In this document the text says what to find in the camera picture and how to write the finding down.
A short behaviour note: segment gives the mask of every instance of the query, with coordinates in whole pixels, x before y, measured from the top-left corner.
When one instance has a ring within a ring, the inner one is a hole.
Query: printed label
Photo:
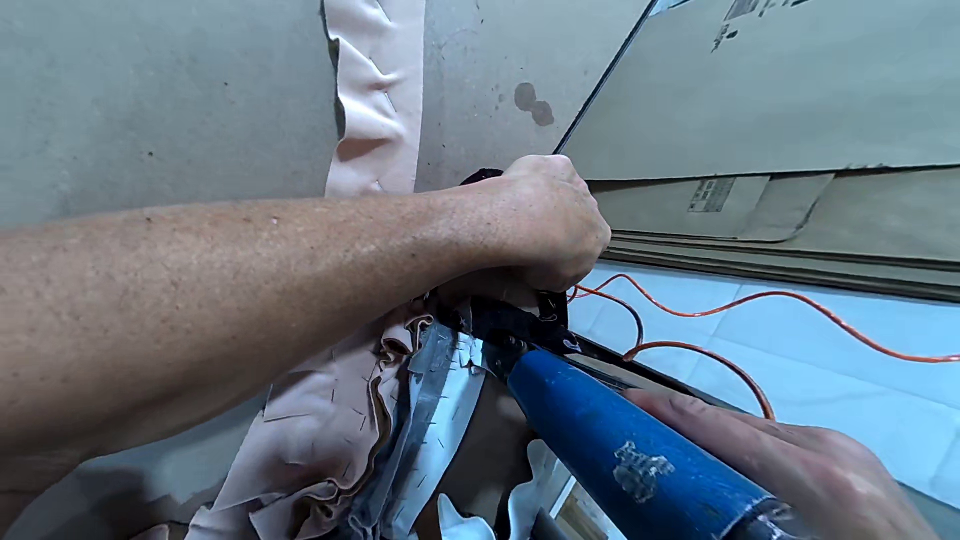
[[[691,213],[722,212],[724,204],[730,197],[730,192],[733,191],[735,182],[736,178],[701,180],[686,211]]]

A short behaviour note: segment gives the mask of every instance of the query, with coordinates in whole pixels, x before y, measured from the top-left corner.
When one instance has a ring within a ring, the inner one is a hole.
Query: fist
[[[470,187],[492,199],[497,236],[536,289],[567,290],[610,243],[610,226],[566,156],[527,156],[502,177]]]

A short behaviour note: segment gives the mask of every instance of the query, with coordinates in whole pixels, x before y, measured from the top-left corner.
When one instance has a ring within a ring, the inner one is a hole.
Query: cardboard sheet
[[[779,178],[593,182],[590,190],[615,233],[776,242],[806,224],[832,174]]]
[[[960,163],[960,3],[699,0],[651,18],[564,153],[588,180]]]
[[[769,176],[747,176],[602,183],[590,191],[615,230],[735,237],[747,226],[769,181]]]
[[[728,276],[811,283],[960,302],[960,274],[842,261],[673,248],[614,241],[604,258]]]
[[[795,237],[776,244],[615,232],[621,241],[769,256],[960,270],[960,169],[835,179]]]

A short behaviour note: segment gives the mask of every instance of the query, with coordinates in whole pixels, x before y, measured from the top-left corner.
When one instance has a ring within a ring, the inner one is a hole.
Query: pink fabric
[[[333,530],[390,435],[403,360],[425,320],[408,304],[274,385],[191,539],[316,538]]]
[[[424,2],[324,0],[345,113],[326,196],[413,192]],[[216,502],[194,516],[187,538],[305,539],[331,531],[391,431],[397,374],[424,321],[421,307],[398,307],[279,380]]]

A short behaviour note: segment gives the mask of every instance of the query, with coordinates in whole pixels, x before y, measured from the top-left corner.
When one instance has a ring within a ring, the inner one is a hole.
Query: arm
[[[847,435],[779,424],[682,394],[624,395],[792,505],[823,540],[937,540],[880,460]]]
[[[0,236],[0,456],[168,436],[468,272],[564,288],[609,239],[566,158],[357,200],[132,210]]]

